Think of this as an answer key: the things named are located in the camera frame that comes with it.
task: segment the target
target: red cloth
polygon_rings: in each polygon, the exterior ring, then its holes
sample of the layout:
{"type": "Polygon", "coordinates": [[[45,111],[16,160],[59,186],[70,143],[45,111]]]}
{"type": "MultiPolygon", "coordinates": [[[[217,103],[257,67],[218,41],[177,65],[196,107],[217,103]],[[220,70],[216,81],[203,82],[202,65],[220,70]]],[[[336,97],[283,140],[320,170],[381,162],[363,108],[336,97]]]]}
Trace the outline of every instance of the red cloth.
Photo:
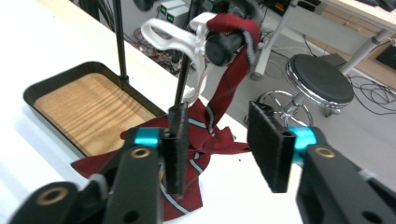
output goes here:
{"type": "MultiPolygon", "coordinates": [[[[189,157],[187,162],[185,192],[182,199],[176,195],[163,192],[163,217],[170,220],[181,217],[203,206],[199,190],[198,176],[210,162],[211,154],[237,154],[248,151],[248,144],[233,141],[230,128],[220,130],[217,123],[230,105],[238,84],[248,73],[254,62],[251,52],[255,53],[259,42],[260,28],[252,20],[244,20],[233,14],[219,14],[207,23],[210,30],[219,33],[241,31],[244,33],[247,44],[242,47],[233,62],[225,71],[218,88],[205,107],[197,100],[189,108],[189,157]]],[[[166,116],[152,119],[140,127],[168,127],[166,116]]],[[[72,166],[85,177],[99,172],[104,165],[113,158],[117,151],[107,154],[87,157],[75,161],[72,166]]]]}

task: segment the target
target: white table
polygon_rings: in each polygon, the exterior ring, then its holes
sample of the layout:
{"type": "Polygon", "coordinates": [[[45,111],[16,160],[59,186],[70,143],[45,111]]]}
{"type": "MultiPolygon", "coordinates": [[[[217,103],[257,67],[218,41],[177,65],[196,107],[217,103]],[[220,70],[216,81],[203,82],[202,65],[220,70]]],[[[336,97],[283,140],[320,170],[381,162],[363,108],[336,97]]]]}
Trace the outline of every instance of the white table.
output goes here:
{"type": "MultiPolygon", "coordinates": [[[[298,2],[299,0],[292,0],[290,2],[288,9],[283,15],[278,26],[274,30],[274,33],[271,35],[271,38],[269,39],[268,43],[263,47],[262,52],[260,54],[260,58],[254,69],[254,77],[263,76],[271,49],[278,36],[281,34],[282,29],[288,24],[288,22],[290,22],[290,20],[292,20],[291,16],[293,15],[295,9],[297,8],[298,2]]],[[[344,64],[340,68],[340,71],[343,74],[347,74],[352,68],[354,68],[355,65],[357,65],[364,57],[366,57],[367,54],[371,50],[373,50],[376,46],[378,46],[381,43],[381,41],[384,40],[389,34],[396,33],[396,11],[387,12],[381,7],[371,7],[355,0],[324,0],[322,2],[324,4],[328,4],[333,7],[337,7],[341,10],[344,10],[345,12],[348,12],[351,15],[355,15],[381,28],[381,31],[377,35],[363,42],[360,48],[353,53],[351,59],[348,60],[348,62],[346,62],[346,64],[344,64]]]]}
{"type": "MultiPolygon", "coordinates": [[[[70,167],[80,155],[34,115],[24,90],[90,61],[120,71],[115,35],[67,0],[5,1],[0,19],[0,223],[6,223],[26,197],[50,182],[72,181],[81,189],[87,183],[70,167]]],[[[177,79],[130,45],[126,62],[131,85],[166,111],[177,79]]],[[[237,141],[246,141],[246,128],[228,116],[219,124],[226,125],[237,141]]],[[[273,194],[250,153],[213,156],[200,177],[204,207],[169,223],[301,223],[295,203],[301,169],[292,171],[290,193],[273,194]]]]}

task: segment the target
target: metal tray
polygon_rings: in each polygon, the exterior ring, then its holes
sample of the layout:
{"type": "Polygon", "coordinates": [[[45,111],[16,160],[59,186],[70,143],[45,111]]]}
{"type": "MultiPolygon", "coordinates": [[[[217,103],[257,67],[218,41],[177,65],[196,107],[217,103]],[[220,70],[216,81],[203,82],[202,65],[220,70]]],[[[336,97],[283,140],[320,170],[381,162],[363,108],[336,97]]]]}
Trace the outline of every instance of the metal tray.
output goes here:
{"type": "Polygon", "coordinates": [[[40,81],[25,90],[23,99],[84,156],[120,148],[123,131],[165,114],[98,62],[40,81]]]}

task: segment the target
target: stool seat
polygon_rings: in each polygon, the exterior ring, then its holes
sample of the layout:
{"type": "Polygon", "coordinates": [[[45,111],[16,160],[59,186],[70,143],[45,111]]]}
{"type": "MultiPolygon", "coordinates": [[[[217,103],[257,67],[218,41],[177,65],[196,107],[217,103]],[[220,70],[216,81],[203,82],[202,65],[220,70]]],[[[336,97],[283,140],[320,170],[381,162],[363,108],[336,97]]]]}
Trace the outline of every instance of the stool seat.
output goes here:
{"type": "Polygon", "coordinates": [[[354,92],[347,78],[320,58],[297,54],[290,58],[286,69],[299,91],[322,106],[341,108],[353,100],[354,92]]]}

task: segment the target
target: wooden tray bottom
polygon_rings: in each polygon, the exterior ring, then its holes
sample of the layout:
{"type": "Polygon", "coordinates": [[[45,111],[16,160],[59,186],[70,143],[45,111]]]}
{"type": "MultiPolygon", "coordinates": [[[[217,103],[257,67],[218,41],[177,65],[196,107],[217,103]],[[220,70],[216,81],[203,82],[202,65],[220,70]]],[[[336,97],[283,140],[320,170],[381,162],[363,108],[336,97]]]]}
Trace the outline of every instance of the wooden tray bottom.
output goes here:
{"type": "Polygon", "coordinates": [[[91,73],[35,101],[34,107],[86,156],[123,145],[120,133],[155,118],[105,76],[91,73]]]}

